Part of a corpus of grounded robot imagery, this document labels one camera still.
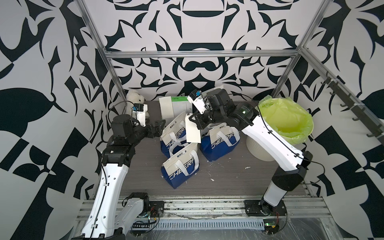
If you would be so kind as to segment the white receipt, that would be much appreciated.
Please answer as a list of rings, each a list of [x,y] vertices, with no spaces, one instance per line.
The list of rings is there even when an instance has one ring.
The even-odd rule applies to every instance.
[[[201,143],[201,131],[197,128],[197,125],[190,120],[193,114],[186,114],[185,117],[185,129],[188,143]]]

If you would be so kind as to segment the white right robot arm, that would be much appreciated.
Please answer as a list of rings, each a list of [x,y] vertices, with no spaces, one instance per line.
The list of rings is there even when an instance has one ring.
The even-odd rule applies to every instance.
[[[203,130],[209,124],[226,123],[256,141],[278,163],[261,200],[246,203],[246,214],[255,217],[287,215],[283,198],[304,180],[313,155],[289,144],[251,104],[235,104],[224,89],[215,89],[206,95],[194,90],[187,99],[197,109],[186,118],[187,124],[192,123],[191,127],[186,127],[188,142],[193,141],[192,132]]]

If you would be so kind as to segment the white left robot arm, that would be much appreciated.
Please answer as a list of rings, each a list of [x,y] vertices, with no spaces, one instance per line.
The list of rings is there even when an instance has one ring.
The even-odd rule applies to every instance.
[[[150,212],[147,193],[129,195],[120,213],[116,213],[123,182],[129,171],[135,147],[145,138],[160,137],[165,120],[154,125],[122,114],[112,121],[113,135],[100,157],[100,184],[91,213],[78,240],[124,240],[136,218]]]

